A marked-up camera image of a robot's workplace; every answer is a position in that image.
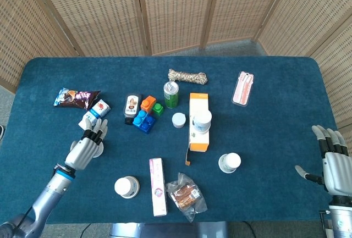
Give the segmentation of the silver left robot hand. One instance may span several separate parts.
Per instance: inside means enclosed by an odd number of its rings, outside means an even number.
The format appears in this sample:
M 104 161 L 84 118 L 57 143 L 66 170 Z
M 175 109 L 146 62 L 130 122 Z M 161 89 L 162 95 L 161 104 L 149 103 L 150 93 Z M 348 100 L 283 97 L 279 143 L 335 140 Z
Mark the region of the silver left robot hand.
M 65 159 L 65 165 L 74 170 L 84 170 L 99 150 L 108 131 L 108 120 L 98 119 L 95 125 L 85 119 L 85 130 L 79 141 L 74 141 Z

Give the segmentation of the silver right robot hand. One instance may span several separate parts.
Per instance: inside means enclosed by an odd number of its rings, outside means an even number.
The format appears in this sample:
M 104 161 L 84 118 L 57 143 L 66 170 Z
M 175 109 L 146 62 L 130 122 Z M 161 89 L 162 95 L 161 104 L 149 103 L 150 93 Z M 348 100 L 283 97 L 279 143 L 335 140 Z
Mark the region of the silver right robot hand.
M 296 165 L 296 172 L 305 180 L 323 185 L 331 196 L 351 196 L 351 156 L 347 143 L 339 131 L 325 129 L 320 125 L 311 127 L 315 134 L 322 158 L 321 176 L 306 172 Z

